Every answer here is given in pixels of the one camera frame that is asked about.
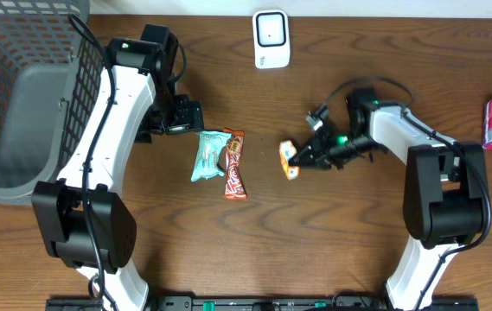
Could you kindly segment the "white barcode scanner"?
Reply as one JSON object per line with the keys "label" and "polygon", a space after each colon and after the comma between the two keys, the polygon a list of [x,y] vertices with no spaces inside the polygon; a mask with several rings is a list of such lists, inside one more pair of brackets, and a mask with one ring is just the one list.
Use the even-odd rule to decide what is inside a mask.
{"label": "white barcode scanner", "polygon": [[282,10],[261,10],[252,17],[254,63],[258,69],[287,67],[291,59],[288,16]]}

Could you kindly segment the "teal snack wrapper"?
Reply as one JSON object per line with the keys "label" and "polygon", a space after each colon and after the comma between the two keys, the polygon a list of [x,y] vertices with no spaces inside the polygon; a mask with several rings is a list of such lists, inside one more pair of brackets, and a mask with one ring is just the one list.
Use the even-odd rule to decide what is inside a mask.
{"label": "teal snack wrapper", "polygon": [[220,153],[227,145],[231,134],[222,131],[202,131],[199,135],[199,147],[191,181],[210,179],[223,176],[224,171],[219,166]]}

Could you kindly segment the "orange chocolate bar wrapper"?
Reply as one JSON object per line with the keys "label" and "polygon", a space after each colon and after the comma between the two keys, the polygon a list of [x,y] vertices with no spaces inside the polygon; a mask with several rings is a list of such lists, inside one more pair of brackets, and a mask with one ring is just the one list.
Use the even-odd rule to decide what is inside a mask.
{"label": "orange chocolate bar wrapper", "polygon": [[240,176],[240,161],[244,146],[245,132],[225,128],[224,133],[230,134],[226,146],[226,175],[224,197],[227,200],[246,200],[247,193]]}

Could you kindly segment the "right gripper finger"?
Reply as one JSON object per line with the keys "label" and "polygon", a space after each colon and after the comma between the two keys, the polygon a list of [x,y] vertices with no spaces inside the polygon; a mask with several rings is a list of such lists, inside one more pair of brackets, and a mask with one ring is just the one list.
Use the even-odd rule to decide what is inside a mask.
{"label": "right gripper finger", "polygon": [[299,166],[301,168],[329,170],[332,169],[332,162],[330,162],[326,157],[309,159],[304,158],[299,160]]}
{"label": "right gripper finger", "polygon": [[322,158],[326,156],[325,143],[321,140],[309,140],[290,160],[289,164],[299,164],[300,159]]}

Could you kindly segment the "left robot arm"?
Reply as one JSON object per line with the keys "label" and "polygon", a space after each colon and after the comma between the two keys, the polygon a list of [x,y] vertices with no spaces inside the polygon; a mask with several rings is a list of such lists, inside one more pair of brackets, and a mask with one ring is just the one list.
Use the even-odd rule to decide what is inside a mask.
{"label": "left robot arm", "polygon": [[74,154],[31,204],[47,254],[88,281],[89,297],[50,298],[48,310],[145,310],[155,305],[132,260],[137,222],[122,200],[136,141],[203,128],[201,102],[176,93],[181,51],[169,28],[148,24],[137,40],[113,38],[99,95]]}

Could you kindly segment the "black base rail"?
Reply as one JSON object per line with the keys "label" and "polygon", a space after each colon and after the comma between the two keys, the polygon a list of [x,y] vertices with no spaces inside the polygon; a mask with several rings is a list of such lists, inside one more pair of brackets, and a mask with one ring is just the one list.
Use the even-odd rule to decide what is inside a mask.
{"label": "black base rail", "polygon": [[[99,302],[87,299],[48,299],[47,311],[107,310]],[[305,299],[223,299],[192,298],[189,296],[164,296],[146,302],[144,310],[158,311],[299,311],[299,310],[399,310],[392,309],[384,299],[346,294],[337,298]],[[478,311],[476,298],[433,298],[432,311]]]}

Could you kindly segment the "grey plastic mesh basket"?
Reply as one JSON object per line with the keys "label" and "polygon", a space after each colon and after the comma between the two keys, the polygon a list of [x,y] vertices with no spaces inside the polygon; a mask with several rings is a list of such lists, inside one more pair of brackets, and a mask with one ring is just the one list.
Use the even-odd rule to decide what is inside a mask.
{"label": "grey plastic mesh basket", "polygon": [[73,155],[99,93],[87,0],[0,0],[0,204],[27,205]]}

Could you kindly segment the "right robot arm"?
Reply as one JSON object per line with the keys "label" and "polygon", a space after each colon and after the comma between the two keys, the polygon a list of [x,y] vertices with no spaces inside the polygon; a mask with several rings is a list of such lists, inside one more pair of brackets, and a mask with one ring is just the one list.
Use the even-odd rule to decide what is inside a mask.
{"label": "right robot arm", "polygon": [[402,213],[409,233],[399,264],[385,283],[384,304],[393,310],[424,310],[451,259],[479,246],[492,219],[483,148],[444,136],[413,116],[406,104],[381,100],[372,87],[345,98],[349,129],[336,131],[329,107],[309,113],[314,136],[301,148],[279,145],[288,179],[303,168],[341,169],[376,150],[406,166]]}

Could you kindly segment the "orange juice carton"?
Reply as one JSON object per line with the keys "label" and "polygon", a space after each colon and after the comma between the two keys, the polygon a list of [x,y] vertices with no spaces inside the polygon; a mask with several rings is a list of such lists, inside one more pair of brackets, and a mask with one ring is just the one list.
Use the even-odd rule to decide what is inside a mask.
{"label": "orange juice carton", "polygon": [[291,140],[283,141],[279,144],[279,156],[281,166],[286,178],[289,181],[296,179],[300,173],[300,167],[289,164],[289,160],[297,153],[297,149]]}

